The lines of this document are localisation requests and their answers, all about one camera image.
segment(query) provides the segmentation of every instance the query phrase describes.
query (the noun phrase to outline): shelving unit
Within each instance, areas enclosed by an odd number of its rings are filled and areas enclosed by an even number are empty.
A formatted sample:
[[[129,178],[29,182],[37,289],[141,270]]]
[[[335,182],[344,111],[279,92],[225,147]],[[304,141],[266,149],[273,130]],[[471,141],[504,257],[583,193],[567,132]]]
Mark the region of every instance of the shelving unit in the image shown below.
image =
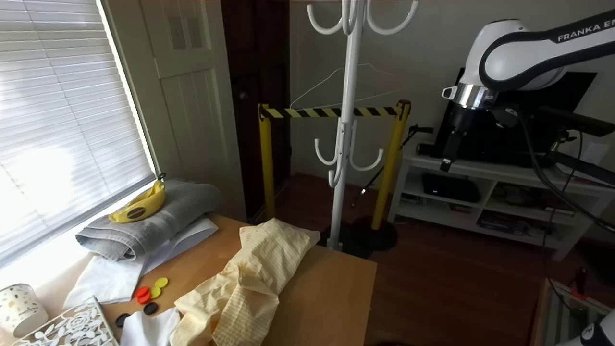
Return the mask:
[[[465,201],[429,193],[423,190],[423,172],[469,178],[477,184],[481,199]],[[558,174],[550,168],[546,168],[546,174],[556,182],[556,186],[562,188],[565,184],[567,176]],[[538,191],[548,190],[538,180],[535,170],[527,166],[456,161],[450,172],[442,172],[440,159],[406,153],[392,195],[389,220],[412,216],[506,240],[548,245],[556,249],[556,261],[563,259],[569,249],[583,238],[583,234],[590,230],[592,220],[588,220],[586,216],[571,211],[556,211],[554,230],[548,232],[546,224],[552,211],[531,205],[515,205],[498,197],[498,188],[512,184],[521,188],[535,188]],[[606,188],[573,178],[567,186],[567,193],[588,207],[592,213],[602,215],[602,211],[615,197],[615,188]],[[490,222],[494,216],[504,218],[504,222],[510,220],[508,224],[519,226],[496,228],[494,222]]]

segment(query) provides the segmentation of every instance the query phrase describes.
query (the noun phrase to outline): wooden table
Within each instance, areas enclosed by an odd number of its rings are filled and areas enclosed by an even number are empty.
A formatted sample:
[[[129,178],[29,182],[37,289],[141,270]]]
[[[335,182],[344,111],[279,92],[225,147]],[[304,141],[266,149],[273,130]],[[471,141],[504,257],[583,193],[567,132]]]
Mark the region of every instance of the wooden table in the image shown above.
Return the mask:
[[[244,222],[219,215],[212,218],[219,226],[212,238],[143,276],[141,284],[144,286],[150,286],[158,276],[169,278],[164,295],[156,299],[160,311],[166,311],[179,295],[219,272],[239,251],[239,228]],[[375,272],[377,265],[373,261],[316,245],[283,289],[281,305],[266,343],[364,343]],[[71,272],[60,280],[73,284],[75,278],[75,272]],[[46,288],[56,297],[41,293],[50,313],[60,313],[64,295],[68,293],[62,282]],[[110,324],[114,324],[119,313],[137,309],[143,309],[137,301],[104,305]]]

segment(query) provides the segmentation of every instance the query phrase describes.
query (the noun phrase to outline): wooden floor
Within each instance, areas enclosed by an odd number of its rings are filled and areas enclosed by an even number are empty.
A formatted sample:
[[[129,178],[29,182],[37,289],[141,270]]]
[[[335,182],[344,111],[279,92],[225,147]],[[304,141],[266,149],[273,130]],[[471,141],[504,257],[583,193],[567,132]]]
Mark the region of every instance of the wooden floor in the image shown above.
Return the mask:
[[[344,220],[371,215],[375,195],[346,190]],[[281,188],[277,215],[300,226],[325,228],[331,188],[323,178],[296,174]],[[537,245],[471,234],[421,220],[396,222],[398,245],[375,251],[379,263],[365,343],[523,346],[546,274],[571,282],[579,251],[550,261]],[[588,293],[613,303],[615,291],[588,278]]]

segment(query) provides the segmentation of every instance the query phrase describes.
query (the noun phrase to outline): white door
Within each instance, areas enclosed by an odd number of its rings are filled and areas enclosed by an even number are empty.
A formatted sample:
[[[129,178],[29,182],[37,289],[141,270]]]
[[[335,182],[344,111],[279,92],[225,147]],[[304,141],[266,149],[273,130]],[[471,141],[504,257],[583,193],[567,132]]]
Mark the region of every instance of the white door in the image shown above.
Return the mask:
[[[108,0],[160,165],[217,184],[221,213],[244,216],[219,0]]]

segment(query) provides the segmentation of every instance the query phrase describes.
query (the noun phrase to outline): white wall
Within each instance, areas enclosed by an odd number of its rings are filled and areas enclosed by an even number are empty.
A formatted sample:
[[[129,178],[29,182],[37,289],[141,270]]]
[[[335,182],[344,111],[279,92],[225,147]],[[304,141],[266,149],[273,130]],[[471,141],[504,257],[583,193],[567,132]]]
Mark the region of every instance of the white wall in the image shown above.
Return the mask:
[[[339,17],[340,1],[316,1],[316,15],[323,24]],[[381,26],[392,26],[404,18],[410,0],[377,0],[375,18]],[[421,0],[415,18],[410,26],[394,36],[364,36],[358,99],[379,95],[365,105],[394,103],[398,97],[410,97],[414,111],[410,122],[439,126],[446,101],[440,90],[454,82],[458,68],[465,63],[469,45],[479,28],[494,18],[517,17],[529,28],[550,28],[577,20],[615,7],[613,0]],[[306,1],[292,1],[291,13],[291,84],[292,99],[310,86],[323,80],[337,67],[344,65],[342,34],[317,34],[306,15]],[[615,120],[615,57],[602,57],[592,63],[575,65],[577,70],[598,70],[598,78],[581,101],[579,111]],[[294,105],[329,105],[340,103],[342,72],[339,70],[329,82],[310,92]],[[369,163],[379,145],[387,143],[390,120],[360,120],[360,141],[356,157]],[[327,168],[314,153],[314,138],[323,138],[323,151],[331,155],[335,145],[335,120],[292,120],[292,166],[298,172],[325,176]],[[602,159],[615,168],[615,159]],[[371,172],[350,172],[350,182],[364,184]]]

